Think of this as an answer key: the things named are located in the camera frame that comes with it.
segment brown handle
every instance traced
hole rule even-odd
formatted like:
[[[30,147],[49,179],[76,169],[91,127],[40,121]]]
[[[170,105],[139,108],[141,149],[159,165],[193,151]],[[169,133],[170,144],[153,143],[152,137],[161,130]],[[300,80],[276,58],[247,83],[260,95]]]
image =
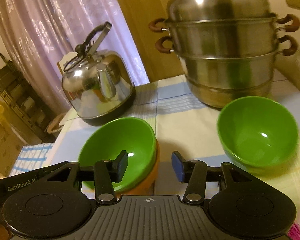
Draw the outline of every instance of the brown handle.
[[[159,19],[155,19],[152,22],[150,22],[148,24],[148,28],[153,31],[154,33],[162,33],[164,31],[166,31],[165,28],[161,28],[161,27],[157,27],[157,23],[162,23],[164,22],[164,18],[159,18]]]
[[[282,51],[280,51],[279,53],[282,53],[284,56],[291,56],[293,54],[295,54],[295,52],[298,49],[298,43],[296,41],[295,38],[293,38],[290,35],[284,35],[281,38],[278,38],[279,43],[285,42],[285,41],[290,41],[291,46],[288,49],[283,49]]]
[[[293,14],[287,14],[286,17],[277,19],[278,24],[285,24],[290,21],[292,21],[292,23],[290,25],[285,25],[283,27],[287,33],[295,32],[296,30],[298,30],[300,28],[300,19]]]
[[[165,47],[163,46],[163,43],[164,43],[165,41],[172,41],[172,38],[169,37],[169,36],[163,36],[162,38],[158,39],[158,40],[155,42],[154,46],[155,46],[155,48],[156,48],[158,51],[160,51],[161,53],[170,54],[170,53],[173,51],[173,49],[165,48]]]

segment kettle spout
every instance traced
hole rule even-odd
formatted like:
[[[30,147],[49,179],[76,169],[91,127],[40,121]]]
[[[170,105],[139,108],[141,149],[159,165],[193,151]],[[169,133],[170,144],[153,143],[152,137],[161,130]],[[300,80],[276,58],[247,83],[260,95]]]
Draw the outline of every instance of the kettle spout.
[[[103,66],[103,68],[98,69],[100,91],[105,98],[112,98],[117,93],[117,90],[115,89],[115,85],[111,79],[108,68],[106,65]]]

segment table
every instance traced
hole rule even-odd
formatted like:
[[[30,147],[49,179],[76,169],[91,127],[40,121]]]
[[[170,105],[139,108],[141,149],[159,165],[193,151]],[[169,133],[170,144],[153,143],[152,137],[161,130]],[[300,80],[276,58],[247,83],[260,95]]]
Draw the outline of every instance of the table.
[[[175,150],[186,159],[200,159],[209,166],[220,166],[221,162],[230,161],[217,135],[219,111],[192,95],[184,75],[142,85],[136,87],[136,91],[134,105],[125,116],[146,120],[159,141],[161,156],[155,194],[183,194],[185,190],[186,185],[177,182],[170,164],[171,153]],[[300,92],[278,71],[275,71],[271,95],[293,114],[300,130]],[[73,109],[67,119],[44,166],[65,160],[77,161],[83,144],[98,129],[83,122]],[[298,157],[289,173],[261,179],[294,201],[298,210],[297,222],[300,224],[300,142]],[[83,187],[82,192],[94,198],[92,190]],[[207,185],[206,198],[215,193],[216,185]]]

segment kettle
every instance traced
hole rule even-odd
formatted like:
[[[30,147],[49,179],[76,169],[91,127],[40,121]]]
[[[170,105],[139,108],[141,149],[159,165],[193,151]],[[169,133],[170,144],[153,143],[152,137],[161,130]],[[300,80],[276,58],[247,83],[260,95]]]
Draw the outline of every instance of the kettle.
[[[109,22],[97,26],[83,44],[76,46],[77,56],[65,65],[62,77],[62,88],[78,116],[95,126],[123,114],[136,96],[120,55],[109,50],[97,51],[111,26]],[[98,39],[91,42],[99,32]]]

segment orange bowl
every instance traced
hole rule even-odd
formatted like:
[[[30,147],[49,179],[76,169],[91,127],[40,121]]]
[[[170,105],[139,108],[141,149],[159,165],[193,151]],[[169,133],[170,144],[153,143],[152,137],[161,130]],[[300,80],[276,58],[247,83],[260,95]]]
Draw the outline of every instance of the orange bowl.
[[[154,183],[154,181],[158,177],[158,168],[159,168],[159,162],[160,162],[160,149],[159,149],[159,143],[158,140],[156,140],[157,143],[157,154],[156,154],[156,159],[154,166],[148,176],[141,181],[137,186],[134,188],[117,193],[117,197],[119,198],[121,195],[139,195],[139,196],[147,196],[147,195],[152,195],[153,192],[151,192],[151,186]]]

